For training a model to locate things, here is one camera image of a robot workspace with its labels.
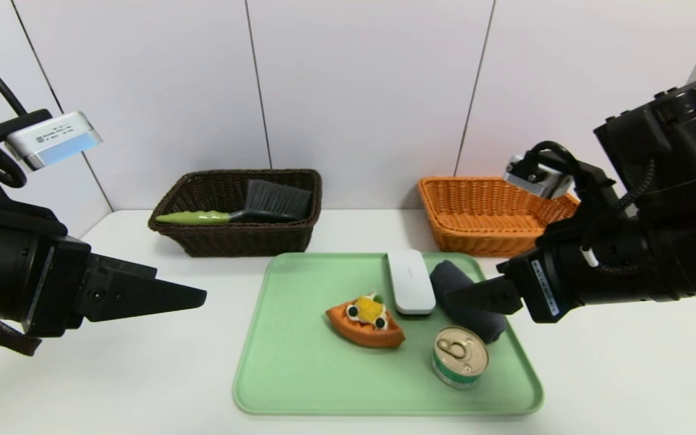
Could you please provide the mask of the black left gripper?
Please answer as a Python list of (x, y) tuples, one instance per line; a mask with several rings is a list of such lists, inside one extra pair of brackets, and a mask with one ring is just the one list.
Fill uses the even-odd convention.
[(0, 227), (0, 319), (21, 324), (32, 338), (58, 338), (81, 317), (101, 322), (171, 313), (201, 308), (207, 299), (204, 290), (158, 279), (151, 266), (89, 257), (89, 250), (72, 237)]

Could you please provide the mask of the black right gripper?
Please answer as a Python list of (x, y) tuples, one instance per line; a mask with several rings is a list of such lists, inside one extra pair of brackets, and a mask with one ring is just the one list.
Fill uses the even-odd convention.
[(533, 320), (553, 324), (583, 306), (650, 300), (656, 280), (653, 227), (615, 227), (592, 242), (602, 266), (627, 268), (609, 273), (591, 267), (581, 253), (586, 227), (550, 227), (529, 251), (497, 265), (502, 274), (445, 294), (461, 308), (511, 315), (527, 306)]

